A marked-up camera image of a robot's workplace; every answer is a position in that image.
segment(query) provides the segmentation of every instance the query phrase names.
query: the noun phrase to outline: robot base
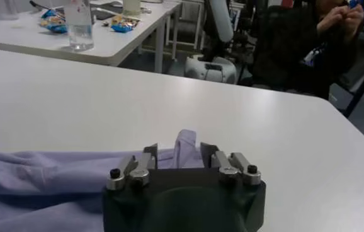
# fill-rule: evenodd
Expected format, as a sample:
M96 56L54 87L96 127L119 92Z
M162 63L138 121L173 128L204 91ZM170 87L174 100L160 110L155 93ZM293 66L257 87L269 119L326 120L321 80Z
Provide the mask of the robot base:
M199 61L203 55L188 57L185 64L185 77L213 82L236 84L235 65L224 58L216 57L213 62Z

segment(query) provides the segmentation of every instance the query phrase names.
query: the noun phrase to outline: white robot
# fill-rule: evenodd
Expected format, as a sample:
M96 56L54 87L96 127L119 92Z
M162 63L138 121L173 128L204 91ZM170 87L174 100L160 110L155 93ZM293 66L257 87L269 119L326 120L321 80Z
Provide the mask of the white robot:
M227 3L225 0L205 0L207 21L204 25L207 35L213 39L210 50L203 55L188 57L185 64L187 78L203 79L221 83L236 84L237 71L235 65L222 57L226 43L234 36Z

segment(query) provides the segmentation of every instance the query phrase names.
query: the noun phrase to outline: fabric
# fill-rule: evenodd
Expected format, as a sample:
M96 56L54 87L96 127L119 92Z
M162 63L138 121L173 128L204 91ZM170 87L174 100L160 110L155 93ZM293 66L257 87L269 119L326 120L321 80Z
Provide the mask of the fabric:
M254 76L272 86L303 88L303 91L317 95L320 90L313 86L328 89L335 78L353 65L356 39L345 44L340 25L318 35L318 22L319 17L311 4L294 9L270 8L261 24L254 54ZM314 49L317 49L317 55L311 61L303 62ZM310 86L303 86L304 83L310 83Z
M202 167L196 134L182 130L159 168ZM0 153L0 231L103 231L101 191L124 156L107 153Z

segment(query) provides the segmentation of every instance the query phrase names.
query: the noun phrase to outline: person's hand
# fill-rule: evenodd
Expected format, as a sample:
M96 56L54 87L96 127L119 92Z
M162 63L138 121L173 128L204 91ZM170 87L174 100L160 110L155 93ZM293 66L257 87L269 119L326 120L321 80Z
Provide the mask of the person's hand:
M317 31L320 35L322 32L328 30L333 25L343 21L349 12L348 6L337 6L333 8L317 25Z
M360 4L355 8L348 11L344 20L344 27L346 28L346 35L344 40L349 42L357 33L357 29L364 20L364 10Z

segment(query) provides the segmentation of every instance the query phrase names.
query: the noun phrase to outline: metal bracket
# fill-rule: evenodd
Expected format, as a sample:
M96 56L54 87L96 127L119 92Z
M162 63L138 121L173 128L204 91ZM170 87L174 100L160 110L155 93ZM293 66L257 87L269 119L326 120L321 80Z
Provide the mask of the metal bracket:
M238 177L239 172L237 168L231 166L224 152L216 151L214 159L212 159L212 166L219 164L220 181L223 183L233 183Z
M135 156L126 156L122 159L118 168L112 169L106 180L108 190L121 190L126 183L126 176L137 167Z
M133 188L142 188L150 182L150 173L148 169L156 167L156 158L150 153L143 153L139 160L139 165L129 173Z
M242 181L245 185L259 185L261 183L261 173L258 167L251 165L242 153L232 153L229 161L242 173Z

